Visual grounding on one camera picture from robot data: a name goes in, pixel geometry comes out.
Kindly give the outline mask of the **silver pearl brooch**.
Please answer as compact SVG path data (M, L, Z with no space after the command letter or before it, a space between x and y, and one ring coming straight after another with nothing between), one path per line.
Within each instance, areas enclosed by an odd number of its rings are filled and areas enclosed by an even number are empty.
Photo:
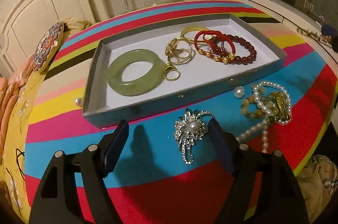
M194 163L192 147L196 144L196 141L201 141L208 133L207 124L203 120L204 117L213 118L214 115L208 110L192 111L186 108L184 115L175 121L173 136L178 144L182 161L187 165Z

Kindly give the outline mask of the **green jade bangle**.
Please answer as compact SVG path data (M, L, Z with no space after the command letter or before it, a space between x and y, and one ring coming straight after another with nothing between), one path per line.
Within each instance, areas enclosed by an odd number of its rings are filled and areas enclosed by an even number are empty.
M131 81L123 81L124 70L136 62L148 62L152 64L148 73ZM106 79L116 93L123 96L138 96L150 92L164 79L165 63L153 51L147 49L130 50L118 56L108 67Z

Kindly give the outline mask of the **gold rings cluster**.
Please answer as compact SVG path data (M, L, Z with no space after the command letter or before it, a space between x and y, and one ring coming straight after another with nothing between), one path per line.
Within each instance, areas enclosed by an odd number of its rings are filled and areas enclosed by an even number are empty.
M186 64L194 57L192 44L185 38L173 38L167 43L164 53L168 62L174 66Z

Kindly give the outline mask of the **gold bangle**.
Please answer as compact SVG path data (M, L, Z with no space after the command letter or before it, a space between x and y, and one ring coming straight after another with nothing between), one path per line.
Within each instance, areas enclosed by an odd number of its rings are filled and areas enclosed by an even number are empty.
M194 33L194 32L198 33L200 31L209 31L209 29L206 28L206 27L200 27L200 26L186 27L180 33L180 38L183 39L183 40L185 40L185 41L188 41L190 44L193 44L194 43L194 39L190 39L190 38L186 37L186 35L188 33Z

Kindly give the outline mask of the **white window sill ledge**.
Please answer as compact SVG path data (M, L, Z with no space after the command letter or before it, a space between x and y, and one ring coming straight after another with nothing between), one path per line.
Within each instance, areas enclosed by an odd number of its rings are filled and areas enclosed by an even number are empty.
M263 11L281 23L290 26L291 29L296 30L297 27L303 30L320 33L321 25L306 16L301 11L284 3L280 0L232 0L240 1L244 4L250 5L258 10Z

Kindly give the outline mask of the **yellow floral bedspread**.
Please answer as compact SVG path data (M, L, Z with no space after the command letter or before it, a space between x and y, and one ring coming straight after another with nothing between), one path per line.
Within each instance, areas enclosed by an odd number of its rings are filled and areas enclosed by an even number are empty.
M43 72L36 72L39 73L43 78L41 79L40 87L37 90L36 96L33 100L33 109L29 116L29 126L47 119L47 111L43 110L36 101L38 100L37 96L48 71L49 68L46 68L46 70ZM25 148L21 149L17 145L15 145L13 148L9 148L9 144L10 138L7 135L5 143L6 151L3 153L1 163L1 170L3 171L1 174L1 181L5 183L5 186L8 190L9 205L14 210L14 215L18 216L19 219L23 221L23 223L28 223L30 206L27 201L25 185Z

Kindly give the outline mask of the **loose pearl earring left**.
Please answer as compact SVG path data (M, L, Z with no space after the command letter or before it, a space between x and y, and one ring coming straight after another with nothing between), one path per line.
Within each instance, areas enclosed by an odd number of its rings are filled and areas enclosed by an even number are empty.
M83 104L82 98L78 97L78 98L75 99L75 105L76 105L77 107L81 107L82 104Z

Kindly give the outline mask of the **loose pearl earring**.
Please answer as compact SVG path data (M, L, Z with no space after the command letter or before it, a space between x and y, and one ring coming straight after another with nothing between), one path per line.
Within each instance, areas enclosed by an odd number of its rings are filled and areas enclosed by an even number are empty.
M241 99L244 97L245 95L245 89L242 86L237 86L234 88L233 90L233 95L237 98L237 99Z
M75 105L76 105L77 107L81 107L82 104L83 104L82 98L78 97L78 98L75 99Z

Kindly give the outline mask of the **loose pearl earring right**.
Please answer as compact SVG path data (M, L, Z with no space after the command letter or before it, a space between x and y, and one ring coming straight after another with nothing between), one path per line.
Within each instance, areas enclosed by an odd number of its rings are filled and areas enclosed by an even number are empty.
M241 99L244 97L245 95L245 89L242 86L237 86L234 88L233 90L233 95L237 98L237 99Z

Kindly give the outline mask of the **colourful striped cloth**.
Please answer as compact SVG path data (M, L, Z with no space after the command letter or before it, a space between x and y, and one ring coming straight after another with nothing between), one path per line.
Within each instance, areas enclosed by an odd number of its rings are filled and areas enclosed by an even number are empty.
M36 101L47 119L31 124L25 143L25 185L29 204L57 150L78 152L113 132L82 115L90 64L99 41L156 22L190 16L232 14L269 38L283 52L282 68L267 80L284 86L291 98L289 125L273 125L269 147L280 148L295 173L305 166L327 129L337 96L337 65L298 33L268 14L237 1L200 0L158 5L98 23L68 38L44 79ZM185 108L211 111L223 129L240 135L254 121L240 114L230 91L174 110L129 121L130 135L117 169L104 182L126 223L211 223L228 193L231 178L222 170L209 138L194 148L195 161L183 163L174 141L174 122Z

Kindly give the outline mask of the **grey shallow cardboard tray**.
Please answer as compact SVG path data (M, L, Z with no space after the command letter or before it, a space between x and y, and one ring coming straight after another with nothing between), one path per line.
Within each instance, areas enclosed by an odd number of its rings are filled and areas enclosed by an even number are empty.
M189 26L207 27L244 38L257 51L254 63L221 64L200 54L179 66L180 78L164 81L139 96L123 96L106 80L108 66L130 50L148 49L164 59L166 44ZM232 14L190 16L156 22L104 38L94 53L83 98L83 117L98 128L134 121L210 98L282 68L286 53L269 38Z

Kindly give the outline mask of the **round patterned cushion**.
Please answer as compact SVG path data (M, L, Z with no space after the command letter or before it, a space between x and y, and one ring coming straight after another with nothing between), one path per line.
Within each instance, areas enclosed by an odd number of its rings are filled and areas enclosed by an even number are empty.
M64 23L58 22L41 38L33 54L33 70L43 72L56 54L63 40Z

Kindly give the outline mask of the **tan blanket at headboard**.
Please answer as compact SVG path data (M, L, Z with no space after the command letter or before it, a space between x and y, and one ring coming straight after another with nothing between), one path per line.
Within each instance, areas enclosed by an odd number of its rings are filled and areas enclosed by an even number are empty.
M64 24L63 42L93 25L87 20L80 20L77 18L66 18L61 22Z

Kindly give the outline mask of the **white wooden headboard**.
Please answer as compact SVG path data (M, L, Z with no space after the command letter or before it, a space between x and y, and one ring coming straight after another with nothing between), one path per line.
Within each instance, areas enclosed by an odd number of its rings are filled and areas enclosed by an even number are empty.
M109 12L105 0L19 0L1 20L1 76L10 76L46 31L65 18L94 24L109 19Z

